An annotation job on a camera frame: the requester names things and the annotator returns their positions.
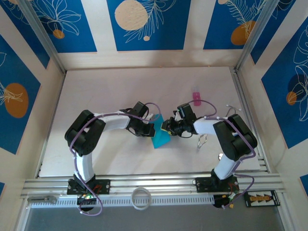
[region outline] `white table surface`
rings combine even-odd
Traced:
[[[137,101],[154,102],[164,120],[177,106],[192,100],[197,86],[201,99],[212,102],[219,116],[227,104],[241,108],[228,67],[131,68],[68,71],[51,128],[41,177],[72,176],[74,165],[64,134],[82,110],[111,113],[133,107]],[[197,116],[210,114],[211,106],[192,106]],[[150,113],[157,109],[150,106]],[[222,152],[218,139],[208,135],[197,149],[198,136],[171,137],[171,142],[154,149],[151,138],[135,137],[125,129],[103,132],[93,152],[96,175],[150,174],[210,171]],[[239,170],[258,170],[257,158],[244,161]]]

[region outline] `white tabletop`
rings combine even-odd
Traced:
[[[164,120],[177,106],[192,100],[197,86],[201,99],[212,102],[219,116],[227,104],[241,108],[228,67],[131,68],[68,71],[56,111],[41,177],[72,176],[74,165],[64,134],[82,110],[111,113],[133,107],[137,101],[154,102]],[[213,112],[211,106],[192,106],[197,116]],[[150,106],[150,113],[157,113]],[[151,138],[135,137],[124,129],[103,132],[93,152],[96,175],[150,174],[210,171],[222,152],[218,139],[208,135],[197,149],[198,136],[171,137],[171,142],[154,149]],[[244,161],[240,170],[260,169],[257,158]]]

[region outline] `blue sponge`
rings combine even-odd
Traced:
[[[163,122],[164,119],[162,115],[160,115],[158,120],[151,122],[152,124],[154,124],[155,129],[155,136],[151,138],[154,148],[159,148],[171,141],[169,134],[166,131],[160,129]]]

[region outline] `gray floor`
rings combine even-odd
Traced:
[[[280,231],[276,207],[234,209],[212,205],[106,207],[98,217],[79,214],[77,208],[36,208],[29,214],[26,231]]]

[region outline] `pink object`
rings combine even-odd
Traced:
[[[193,95],[192,96],[193,100],[200,100],[201,99],[199,92],[193,92],[192,95]],[[193,104],[194,104],[194,106],[200,106],[201,101],[194,101]]]

